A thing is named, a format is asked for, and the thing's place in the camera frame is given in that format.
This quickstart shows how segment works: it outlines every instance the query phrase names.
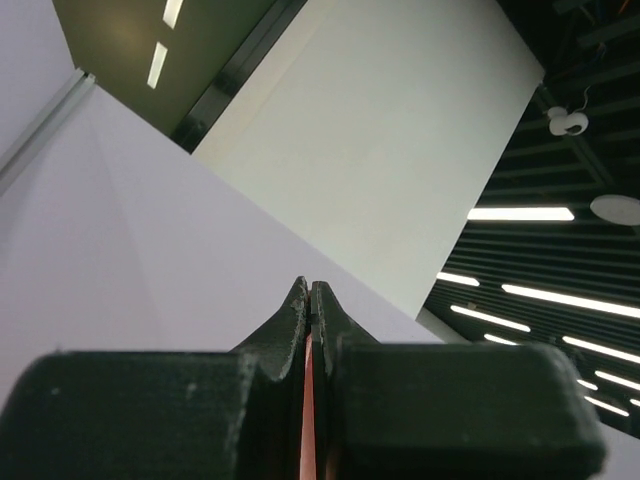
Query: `linear led light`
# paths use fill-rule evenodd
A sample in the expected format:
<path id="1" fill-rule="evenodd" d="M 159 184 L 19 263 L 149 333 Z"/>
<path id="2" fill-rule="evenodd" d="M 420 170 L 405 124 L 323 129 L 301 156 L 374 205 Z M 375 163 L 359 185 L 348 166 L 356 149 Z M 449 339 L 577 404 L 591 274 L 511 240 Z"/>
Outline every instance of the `linear led light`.
<path id="1" fill-rule="evenodd" d="M 511 320 L 504 320 L 493 315 L 487 315 L 486 313 L 476 312 L 475 310 L 469 310 L 467 308 L 451 305 L 451 310 L 462 315 L 468 315 L 469 317 L 484 320 L 485 322 L 495 323 L 496 325 L 502 325 L 503 327 L 513 328 L 514 330 L 520 330 L 522 332 L 530 332 L 531 329 L 521 323 L 512 322 Z"/>
<path id="2" fill-rule="evenodd" d="M 616 357 L 621 360 L 627 360 L 633 363 L 640 363 L 640 356 L 638 355 L 632 355 L 630 353 L 621 352 L 620 350 L 615 350 L 613 348 L 603 347 L 602 345 L 598 345 L 596 343 L 585 342 L 584 340 L 578 340 L 577 338 L 572 337 L 562 337 L 562 341 L 568 343 L 569 345 L 575 345 L 576 347 L 592 350 L 604 355 L 609 355 L 610 357 Z"/>
<path id="3" fill-rule="evenodd" d="M 465 277 L 463 275 L 454 275 L 453 273 L 440 272 L 436 276 L 436 278 L 438 280 L 444 280 L 446 282 L 453 282 L 453 283 L 461 283 L 462 285 L 470 285 L 472 287 L 480 286 L 480 282 L 477 281 L 475 278 Z"/>
<path id="4" fill-rule="evenodd" d="M 156 43 L 156 51 L 153 53 L 153 60 L 151 61 L 151 68 L 149 69 L 149 78 L 147 79 L 147 85 L 151 88 L 156 88 L 158 85 L 158 79 L 160 78 L 160 72 L 162 72 L 162 66 L 164 65 L 164 59 L 167 57 L 167 47 L 160 42 Z"/>
<path id="5" fill-rule="evenodd" d="M 633 388 L 634 390 L 640 391 L 640 383 L 632 382 L 631 380 L 627 380 L 625 378 L 616 377 L 615 375 L 611 375 L 610 373 L 596 370 L 596 377 L 604 378 L 605 380 L 609 380 L 610 382 L 617 383 L 618 385 L 622 385 L 624 387 L 629 387 L 629 388 Z"/>
<path id="6" fill-rule="evenodd" d="M 167 0 L 167 4 L 164 6 L 162 20 L 171 28 L 176 28 L 178 15 L 180 15 L 180 9 L 182 8 L 182 1 L 183 0 Z"/>
<path id="7" fill-rule="evenodd" d="M 609 405 L 608 403 L 601 402 L 600 400 L 596 400 L 591 397 L 584 397 L 585 400 L 597 405 L 598 407 L 604 408 L 605 410 L 609 410 L 610 412 L 617 413 L 618 415 L 622 415 L 623 417 L 628 417 L 629 412 L 622 410 L 621 408 L 616 408 L 613 405 Z"/>
<path id="8" fill-rule="evenodd" d="M 528 208 L 474 208 L 467 216 L 468 220 L 497 220 L 514 222 L 570 222 L 573 213 L 566 207 L 528 207 Z"/>
<path id="9" fill-rule="evenodd" d="M 518 287 L 515 285 L 502 285 L 505 292 L 523 297 L 537 298 L 548 302 L 562 303 L 574 307 L 589 308 L 598 310 L 599 312 L 616 313 L 626 317 L 640 318 L 640 308 L 627 307 L 617 305 L 615 303 L 600 302 L 598 300 L 589 300 L 588 298 L 574 297 L 572 295 L 563 295 L 561 293 L 545 292 L 544 290 L 536 290 L 533 288 Z"/>
<path id="10" fill-rule="evenodd" d="M 516 342 L 505 340 L 504 338 L 496 337 L 495 335 L 490 335 L 488 333 L 484 334 L 484 338 L 486 338 L 490 342 L 501 343 L 503 345 L 517 345 Z"/>
<path id="11" fill-rule="evenodd" d="M 578 383 L 580 385 L 582 385 L 585 388 L 588 388 L 589 390 L 598 390 L 598 386 L 591 383 L 591 382 L 585 382 L 584 380 L 578 380 Z"/>

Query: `ceiling panel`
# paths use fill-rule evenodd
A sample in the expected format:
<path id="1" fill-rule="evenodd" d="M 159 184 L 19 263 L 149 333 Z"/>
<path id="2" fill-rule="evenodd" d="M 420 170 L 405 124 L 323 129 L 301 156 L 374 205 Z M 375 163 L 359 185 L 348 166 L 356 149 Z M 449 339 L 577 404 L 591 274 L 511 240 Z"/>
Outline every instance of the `ceiling panel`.
<path id="1" fill-rule="evenodd" d="M 596 217 L 603 194 L 640 198 L 640 35 L 637 30 L 582 48 L 577 38 L 640 14 L 640 2 L 584 2 L 558 15 L 552 0 L 501 0 L 547 69 L 478 206 L 567 206 L 573 222 L 469 222 L 443 271 L 472 276 L 479 287 L 438 281 L 425 306 L 458 333 L 484 341 L 556 345 L 599 390 L 594 398 L 630 412 L 598 408 L 601 419 L 640 438 L 640 392 L 595 376 L 603 370 L 640 383 L 640 365 L 589 352 L 565 335 L 640 355 L 640 319 L 516 296 L 504 283 L 640 308 L 640 227 Z M 546 110 L 582 107 L 590 119 L 580 136 L 554 137 Z M 453 312 L 452 305 L 527 324 L 524 333 Z"/>
<path id="2" fill-rule="evenodd" d="M 166 135 L 200 98 L 274 0 L 184 0 L 175 29 L 165 0 L 53 0 L 76 66 Z M 156 42 L 168 48 L 156 89 Z"/>

